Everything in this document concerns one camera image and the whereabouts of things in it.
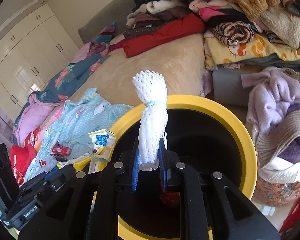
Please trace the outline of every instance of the red can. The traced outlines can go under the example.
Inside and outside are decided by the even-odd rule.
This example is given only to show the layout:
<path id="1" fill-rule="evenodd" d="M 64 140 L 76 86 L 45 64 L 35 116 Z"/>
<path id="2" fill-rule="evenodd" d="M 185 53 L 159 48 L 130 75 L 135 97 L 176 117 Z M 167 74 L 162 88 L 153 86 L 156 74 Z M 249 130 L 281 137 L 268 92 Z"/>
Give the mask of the red can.
<path id="1" fill-rule="evenodd" d="M 62 147 L 62 146 L 54 146 L 52 148 L 52 152 L 54 154 L 62 154 L 62 155 L 65 155 L 65 156 L 69 156 L 71 154 L 71 148 Z"/>

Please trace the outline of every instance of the light blue patterned clothing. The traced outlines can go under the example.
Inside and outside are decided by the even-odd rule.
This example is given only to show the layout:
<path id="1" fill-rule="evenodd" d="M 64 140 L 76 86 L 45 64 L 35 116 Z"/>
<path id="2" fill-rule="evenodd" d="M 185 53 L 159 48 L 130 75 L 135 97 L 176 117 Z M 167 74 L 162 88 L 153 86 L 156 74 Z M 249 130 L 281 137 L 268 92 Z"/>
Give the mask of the light blue patterned clothing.
<path id="1" fill-rule="evenodd" d="M 90 88 L 79 102 L 65 102 L 60 118 L 47 128 L 41 148 L 28 167 L 25 182 L 42 171 L 51 170 L 57 164 L 50 157 L 50 149 L 56 142 L 72 149 L 69 160 L 87 152 L 92 153 L 93 144 L 88 133 L 100 129 L 109 130 L 115 121 L 133 108 L 123 104 L 111 105 L 96 92 L 96 88 Z M 47 163 L 41 168 L 39 161 Z"/>

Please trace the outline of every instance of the white cloth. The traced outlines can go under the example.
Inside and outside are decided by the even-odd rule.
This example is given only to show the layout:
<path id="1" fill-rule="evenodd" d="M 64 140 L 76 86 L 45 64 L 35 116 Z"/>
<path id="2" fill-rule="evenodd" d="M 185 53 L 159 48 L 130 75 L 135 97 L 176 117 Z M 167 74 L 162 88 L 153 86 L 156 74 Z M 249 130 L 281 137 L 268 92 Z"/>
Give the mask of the white cloth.
<path id="1" fill-rule="evenodd" d="M 177 6 L 185 7 L 185 5 L 178 0 L 151 1 L 147 3 L 147 11 L 149 13 L 155 14 L 171 8 L 175 8 Z"/>
<path id="2" fill-rule="evenodd" d="M 146 105 L 139 129 L 139 169 L 151 171 L 159 166 L 158 149 L 168 122 L 167 87 L 164 77 L 154 71 L 141 71 L 132 80 L 140 100 Z"/>
<path id="3" fill-rule="evenodd" d="M 262 13 L 263 23 L 290 47 L 298 49 L 300 46 L 300 18 L 291 15 L 283 7 L 270 6 Z"/>
<path id="4" fill-rule="evenodd" d="M 135 12 L 132 12 L 127 16 L 127 23 L 126 23 L 127 27 L 129 29 L 133 29 L 133 26 L 136 21 L 136 17 L 138 15 L 145 14 L 146 12 L 147 12 L 147 4 L 146 3 L 141 4 L 141 6 Z"/>
<path id="5" fill-rule="evenodd" d="M 275 157 L 266 167 L 259 170 L 258 176 L 269 183 L 300 182 L 300 162 L 293 164 Z"/>

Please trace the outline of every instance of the blue gripper pad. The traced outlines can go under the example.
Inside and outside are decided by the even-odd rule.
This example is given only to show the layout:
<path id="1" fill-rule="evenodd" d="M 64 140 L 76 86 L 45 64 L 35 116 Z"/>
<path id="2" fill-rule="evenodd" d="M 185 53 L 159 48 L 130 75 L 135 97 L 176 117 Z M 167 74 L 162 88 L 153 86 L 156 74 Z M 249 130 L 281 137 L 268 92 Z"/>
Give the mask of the blue gripper pad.
<path id="1" fill-rule="evenodd" d="M 138 164 L 138 158 L 139 158 L 139 150 L 136 150 L 136 156 L 134 158 L 134 165 L 132 170 L 132 190 L 136 191 L 137 185 L 138 185 L 138 176 L 139 176 L 139 164 Z"/>
<path id="2" fill-rule="evenodd" d="M 167 176 L 167 160 L 164 156 L 163 151 L 165 150 L 163 139 L 161 138 L 159 141 L 159 149 L 158 149 L 158 159 L 159 159 L 159 167 L 160 167 L 160 175 L 162 180 L 162 185 L 164 190 L 168 188 L 168 176 Z"/>

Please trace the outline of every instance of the white wardrobe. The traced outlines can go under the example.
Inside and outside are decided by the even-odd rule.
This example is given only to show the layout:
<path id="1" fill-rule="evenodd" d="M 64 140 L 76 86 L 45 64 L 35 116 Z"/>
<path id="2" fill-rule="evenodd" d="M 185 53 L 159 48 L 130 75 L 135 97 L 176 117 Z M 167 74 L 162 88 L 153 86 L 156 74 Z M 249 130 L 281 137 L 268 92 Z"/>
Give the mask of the white wardrobe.
<path id="1" fill-rule="evenodd" d="M 0 40 L 0 106 L 15 120 L 33 91 L 74 58 L 78 47 L 48 4 L 29 14 Z"/>

